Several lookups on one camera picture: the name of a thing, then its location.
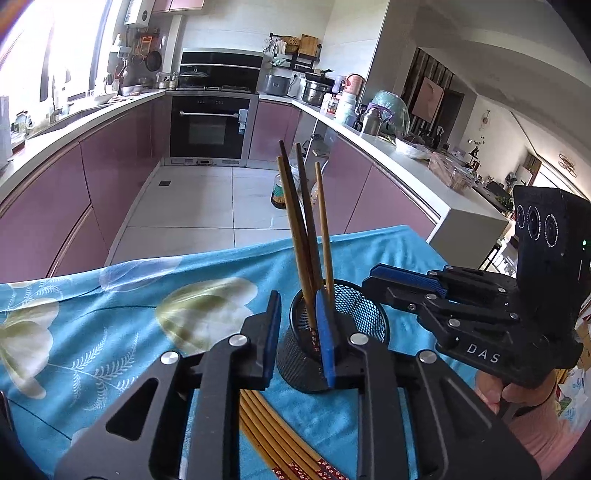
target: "blue gripper pad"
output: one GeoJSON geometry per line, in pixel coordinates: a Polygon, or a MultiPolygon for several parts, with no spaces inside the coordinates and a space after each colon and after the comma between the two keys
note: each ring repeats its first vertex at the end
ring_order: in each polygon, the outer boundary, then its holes
{"type": "Polygon", "coordinates": [[[267,383],[270,383],[271,378],[273,377],[275,354],[277,353],[277,343],[279,340],[279,326],[281,324],[281,296],[276,291],[273,291],[269,298],[267,315],[271,318],[271,321],[269,323],[269,332],[265,341],[263,379],[267,383]]]}
{"type": "Polygon", "coordinates": [[[319,290],[316,293],[316,323],[320,341],[320,356],[326,382],[330,388],[334,388],[336,383],[335,342],[330,332],[328,314],[329,308],[324,294],[322,290],[319,290]]]}
{"type": "Polygon", "coordinates": [[[439,280],[428,275],[423,275],[410,270],[392,267],[390,265],[378,264],[369,273],[372,277],[381,277],[386,280],[397,281],[406,285],[424,288],[437,293],[441,298],[447,296],[447,290],[441,286],[439,280]]]}

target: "ceiling light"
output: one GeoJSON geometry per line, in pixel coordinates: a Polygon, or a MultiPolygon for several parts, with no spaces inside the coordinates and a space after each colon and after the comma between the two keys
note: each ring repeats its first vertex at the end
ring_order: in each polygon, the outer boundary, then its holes
{"type": "Polygon", "coordinates": [[[574,162],[562,153],[558,154],[558,157],[560,159],[560,161],[558,162],[558,165],[560,165],[567,172],[569,172],[574,178],[576,178],[577,173],[574,170],[574,162]]]}

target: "finger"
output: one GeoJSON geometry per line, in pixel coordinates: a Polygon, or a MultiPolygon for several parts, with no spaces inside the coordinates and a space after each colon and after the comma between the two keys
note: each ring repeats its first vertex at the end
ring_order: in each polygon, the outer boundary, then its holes
{"type": "Polygon", "coordinates": [[[490,403],[501,401],[503,382],[500,378],[478,371],[476,373],[476,386],[490,403]]]}
{"type": "Polygon", "coordinates": [[[511,384],[505,387],[502,396],[506,401],[512,403],[524,403],[529,407],[542,404],[554,390],[556,374],[552,370],[544,382],[538,387],[528,389],[519,385],[511,384]]]}
{"type": "Polygon", "coordinates": [[[486,406],[492,410],[495,415],[499,413],[500,405],[498,403],[489,401],[488,398],[486,398],[485,395],[480,391],[478,386],[476,386],[474,392],[486,404],[486,406]]]}

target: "pink cabinet door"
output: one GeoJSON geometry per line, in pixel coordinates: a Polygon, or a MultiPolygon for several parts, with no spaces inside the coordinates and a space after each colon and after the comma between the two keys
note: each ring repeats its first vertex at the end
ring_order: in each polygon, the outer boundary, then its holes
{"type": "Polygon", "coordinates": [[[157,164],[152,151],[152,109],[154,102],[148,102],[135,109],[135,138],[137,152],[137,183],[142,187],[157,164]]]}
{"type": "MultiPolygon", "coordinates": [[[[322,174],[331,235],[345,233],[370,168],[371,161],[363,153],[337,137],[322,174]]],[[[317,206],[314,208],[314,223],[320,232],[317,206]]]]}
{"type": "Polygon", "coordinates": [[[107,123],[80,143],[90,199],[109,248],[145,175],[145,171],[138,173],[136,110],[107,123]]]}
{"type": "Polygon", "coordinates": [[[170,9],[172,0],[156,0],[152,12],[167,12],[170,9]]]}
{"type": "Polygon", "coordinates": [[[102,268],[109,251],[100,234],[95,212],[89,207],[64,244],[49,277],[102,268]]]}
{"type": "Polygon", "coordinates": [[[0,283],[45,278],[89,205],[75,142],[49,158],[0,205],[0,283]]]}
{"type": "Polygon", "coordinates": [[[204,0],[173,0],[170,10],[188,10],[191,8],[203,8],[204,0]]]}
{"type": "Polygon", "coordinates": [[[295,109],[291,105],[259,102],[255,126],[252,131],[251,152],[248,158],[276,163],[277,157],[281,155],[279,140],[285,142],[285,148],[289,153],[297,129],[297,120],[294,120],[293,110],[295,109]]]}
{"type": "Polygon", "coordinates": [[[173,108],[172,97],[165,96],[153,102],[152,112],[152,154],[154,166],[170,156],[170,124],[173,108]]]}
{"type": "Polygon", "coordinates": [[[408,225],[427,238],[435,224],[404,192],[376,167],[369,172],[346,233],[408,225]]]}

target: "cutting board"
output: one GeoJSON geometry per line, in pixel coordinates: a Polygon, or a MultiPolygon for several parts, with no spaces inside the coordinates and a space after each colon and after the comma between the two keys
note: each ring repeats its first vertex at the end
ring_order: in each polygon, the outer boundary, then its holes
{"type": "Polygon", "coordinates": [[[311,37],[309,35],[301,36],[300,43],[300,54],[309,55],[310,57],[316,57],[318,51],[318,38],[311,37]]]}

